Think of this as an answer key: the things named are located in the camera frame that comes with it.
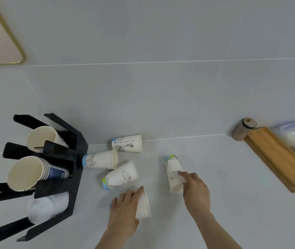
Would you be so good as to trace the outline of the person's left hand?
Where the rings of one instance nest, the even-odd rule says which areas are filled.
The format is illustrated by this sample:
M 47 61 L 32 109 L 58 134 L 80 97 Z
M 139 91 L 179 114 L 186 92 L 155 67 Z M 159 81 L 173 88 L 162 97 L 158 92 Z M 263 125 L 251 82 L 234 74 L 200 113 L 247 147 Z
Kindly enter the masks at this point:
M 107 224 L 107 230 L 111 234 L 119 235 L 123 239 L 133 236 L 139 224 L 136 212 L 138 201 L 143 192 L 143 186 L 136 191 L 127 190 L 112 201 Z

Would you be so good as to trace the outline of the person's right hand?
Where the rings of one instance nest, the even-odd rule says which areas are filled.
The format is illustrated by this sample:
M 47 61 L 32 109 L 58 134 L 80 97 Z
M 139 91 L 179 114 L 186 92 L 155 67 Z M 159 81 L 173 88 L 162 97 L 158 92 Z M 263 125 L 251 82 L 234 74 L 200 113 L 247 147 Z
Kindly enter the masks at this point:
M 197 175 L 179 171 L 185 179 L 183 198 L 186 208 L 195 221 L 205 219 L 211 214 L 211 199 L 207 185 Z

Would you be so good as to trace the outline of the white printed paper cup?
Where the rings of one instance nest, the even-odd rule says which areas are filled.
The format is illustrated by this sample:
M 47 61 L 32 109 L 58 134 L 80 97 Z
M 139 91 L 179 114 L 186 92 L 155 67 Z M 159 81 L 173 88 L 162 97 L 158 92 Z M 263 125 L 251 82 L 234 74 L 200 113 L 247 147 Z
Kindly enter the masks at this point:
M 119 152 L 142 152 L 142 138 L 141 135 L 132 135 L 127 137 L 114 138 L 111 143 L 112 149 Z
M 126 205 L 126 192 L 122 192 L 118 197 L 118 203 L 113 212 L 111 212 L 111 205 L 109 206 L 109 218 L 115 216 L 118 220 L 124 220 L 124 218 L 120 217 L 121 215 L 132 221 L 151 217 L 150 203 L 144 188 L 136 191 L 136 205 Z
M 171 193 L 183 193 L 183 184 L 186 183 L 183 176 L 179 175 L 179 171 L 184 172 L 184 169 L 175 155 L 170 155 L 165 159 L 167 177 Z
M 82 158 L 83 168 L 115 170 L 118 167 L 116 150 L 86 154 Z
M 133 161 L 127 162 L 115 170 L 108 172 L 101 180 L 106 190 L 129 184 L 139 180 L 139 175 Z

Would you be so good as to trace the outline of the person's left forearm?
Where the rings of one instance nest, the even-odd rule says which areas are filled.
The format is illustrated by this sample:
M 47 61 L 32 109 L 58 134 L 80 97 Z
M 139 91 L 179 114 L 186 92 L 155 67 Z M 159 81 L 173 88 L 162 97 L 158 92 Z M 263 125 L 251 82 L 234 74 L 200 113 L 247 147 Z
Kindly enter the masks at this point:
M 131 238 L 136 231 L 125 229 L 106 229 L 95 249 L 123 249 L 126 241 Z

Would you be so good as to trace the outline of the person's right forearm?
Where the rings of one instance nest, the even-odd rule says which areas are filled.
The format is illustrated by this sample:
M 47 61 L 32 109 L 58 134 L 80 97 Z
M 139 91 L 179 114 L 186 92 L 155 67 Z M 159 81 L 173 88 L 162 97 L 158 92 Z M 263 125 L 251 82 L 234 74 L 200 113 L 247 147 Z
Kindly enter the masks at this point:
M 207 249 L 243 249 L 209 211 L 191 213 Z

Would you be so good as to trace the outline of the black cup holder rack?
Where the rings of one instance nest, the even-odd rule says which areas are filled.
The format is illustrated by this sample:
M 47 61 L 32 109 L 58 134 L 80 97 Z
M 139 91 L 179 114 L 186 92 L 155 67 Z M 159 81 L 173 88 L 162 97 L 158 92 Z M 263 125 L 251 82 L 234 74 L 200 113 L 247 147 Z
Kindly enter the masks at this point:
M 36 198 L 51 196 L 63 192 L 69 192 L 69 204 L 67 209 L 55 217 L 39 224 L 33 225 L 27 217 L 0 227 L 0 242 L 29 228 L 27 233 L 17 239 L 17 242 L 29 241 L 44 233 L 51 227 L 59 224 L 72 216 L 75 206 L 79 184 L 83 172 L 82 158 L 87 153 L 88 144 L 81 132 L 69 125 L 54 113 L 46 113 L 45 117 L 60 125 L 65 131 L 58 131 L 58 134 L 69 147 L 46 141 L 43 152 L 36 153 L 26 146 L 8 142 L 3 151 L 3 158 L 19 160 L 27 156 L 43 158 L 52 165 L 67 169 L 69 178 L 67 179 L 47 179 L 39 180 L 23 191 L 12 190 L 7 183 L 0 183 L 0 201 L 30 196 L 34 193 Z

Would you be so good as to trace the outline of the stack of paper cups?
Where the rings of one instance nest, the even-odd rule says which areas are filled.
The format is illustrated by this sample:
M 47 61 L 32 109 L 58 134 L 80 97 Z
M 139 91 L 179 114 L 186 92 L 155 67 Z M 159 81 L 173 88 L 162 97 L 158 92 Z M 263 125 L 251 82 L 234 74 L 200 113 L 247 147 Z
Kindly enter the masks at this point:
M 7 177 L 7 185 L 13 191 L 23 192 L 34 189 L 38 181 L 67 179 L 69 175 L 67 169 L 52 165 L 46 159 L 27 156 L 13 164 Z

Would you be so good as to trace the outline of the plain white paper cup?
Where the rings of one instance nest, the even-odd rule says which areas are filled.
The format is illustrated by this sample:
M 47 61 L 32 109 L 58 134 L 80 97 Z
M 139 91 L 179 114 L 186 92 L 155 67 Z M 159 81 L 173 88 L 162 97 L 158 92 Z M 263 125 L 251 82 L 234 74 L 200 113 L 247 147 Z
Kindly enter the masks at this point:
M 26 146 L 33 152 L 42 153 L 46 141 L 51 141 L 65 147 L 69 147 L 63 138 L 58 134 L 57 130 L 51 126 L 41 126 L 32 130 L 27 136 Z

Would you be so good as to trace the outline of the brown jar with lid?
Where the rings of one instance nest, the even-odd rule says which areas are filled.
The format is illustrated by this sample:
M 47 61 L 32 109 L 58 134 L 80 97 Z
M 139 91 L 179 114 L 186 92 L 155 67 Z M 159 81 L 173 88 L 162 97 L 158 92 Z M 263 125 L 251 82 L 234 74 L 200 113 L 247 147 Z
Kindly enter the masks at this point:
M 243 141 L 245 137 L 257 126 L 257 121 L 246 117 L 241 120 L 232 134 L 232 138 L 236 141 Z

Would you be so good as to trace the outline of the wooden tray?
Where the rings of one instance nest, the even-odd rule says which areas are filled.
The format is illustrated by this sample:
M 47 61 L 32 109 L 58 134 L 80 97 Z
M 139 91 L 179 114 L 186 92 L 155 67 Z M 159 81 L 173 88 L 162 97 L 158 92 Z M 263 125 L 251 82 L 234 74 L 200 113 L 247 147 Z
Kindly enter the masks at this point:
M 295 193 L 295 152 L 267 127 L 252 130 L 244 141 L 285 187 Z

